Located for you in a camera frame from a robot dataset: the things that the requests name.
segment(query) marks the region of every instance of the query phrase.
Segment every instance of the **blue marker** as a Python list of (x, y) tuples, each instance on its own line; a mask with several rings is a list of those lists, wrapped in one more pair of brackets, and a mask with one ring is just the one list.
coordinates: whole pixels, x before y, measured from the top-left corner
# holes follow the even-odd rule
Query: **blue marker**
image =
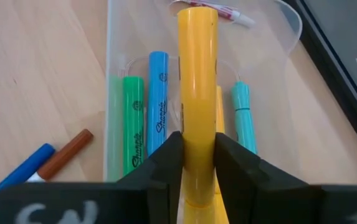
[(25, 182), (54, 154), (54, 152), (55, 149), (50, 144), (45, 143), (0, 182), (0, 190), (11, 185)]
[(166, 140), (168, 99), (168, 54), (149, 54), (149, 94), (146, 148), (150, 156)]
[(249, 86), (243, 82), (232, 87), (232, 100), (235, 109), (235, 128), (239, 144), (257, 154), (252, 113), (250, 112)]

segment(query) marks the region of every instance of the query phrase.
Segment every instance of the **red pen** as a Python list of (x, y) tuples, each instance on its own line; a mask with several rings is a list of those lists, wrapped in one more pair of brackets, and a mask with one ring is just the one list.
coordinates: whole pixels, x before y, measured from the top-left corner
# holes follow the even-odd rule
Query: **red pen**
[(248, 28), (251, 28), (254, 26), (255, 22), (253, 19), (243, 15), (239, 11), (234, 10), (231, 7), (228, 6), (222, 6), (218, 4), (213, 4), (213, 3), (208, 3), (204, 1), (198, 1), (198, 0), (180, 0), (182, 2), (186, 2), (190, 4), (191, 6), (206, 6), (210, 7), (212, 9), (217, 10), (218, 15), (228, 19), (230, 21), (234, 21), (238, 24), (242, 24), (243, 26), (246, 26)]

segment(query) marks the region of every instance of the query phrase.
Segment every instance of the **black holder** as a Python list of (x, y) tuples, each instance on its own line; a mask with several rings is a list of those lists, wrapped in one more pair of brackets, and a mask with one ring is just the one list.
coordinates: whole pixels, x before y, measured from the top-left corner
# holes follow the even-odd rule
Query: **black holder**
[[(183, 154), (183, 137), (175, 132), (116, 183), (6, 188), (0, 191), (0, 224), (20, 224), (23, 211), (27, 220), (42, 224), (176, 223)], [(357, 223), (357, 186), (308, 185), (221, 133), (214, 164), (229, 223)], [(95, 204), (95, 215), (88, 202)]]

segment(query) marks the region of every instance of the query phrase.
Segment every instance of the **teal highlighter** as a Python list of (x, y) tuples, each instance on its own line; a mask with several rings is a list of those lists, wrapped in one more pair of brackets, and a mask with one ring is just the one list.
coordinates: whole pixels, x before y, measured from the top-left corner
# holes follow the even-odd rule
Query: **teal highlighter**
[(123, 79), (123, 176), (139, 167), (144, 159), (144, 81)]
[(235, 109), (235, 129), (239, 144), (257, 154), (252, 113), (250, 111), (250, 90), (243, 82), (232, 87), (232, 100)]

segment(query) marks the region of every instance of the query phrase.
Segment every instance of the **yellow cylinder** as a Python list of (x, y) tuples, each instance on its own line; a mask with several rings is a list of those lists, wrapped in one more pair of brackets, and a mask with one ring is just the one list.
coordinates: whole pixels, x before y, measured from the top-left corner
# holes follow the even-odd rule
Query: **yellow cylinder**
[[(221, 86), (217, 86), (217, 98), (216, 98), (216, 131), (219, 133), (225, 133), (225, 123), (224, 123), (224, 107), (222, 104), (222, 90)], [(220, 186), (218, 185), (217, 176), (216, 180), (216, 190), (214, 196), (214, 209), (215, 209), (215, 221), (216, 224), (228, 224), (228, 217), (226, 213), (226, 208), (224, 202), (222, 201)]]
[[(213, 206), (214, 198), (217, 25), (217, 11), (208, 7), (178, 13), (184, 196), (199, 209)], [(198, 223), (207, 218), (199, 217)]]

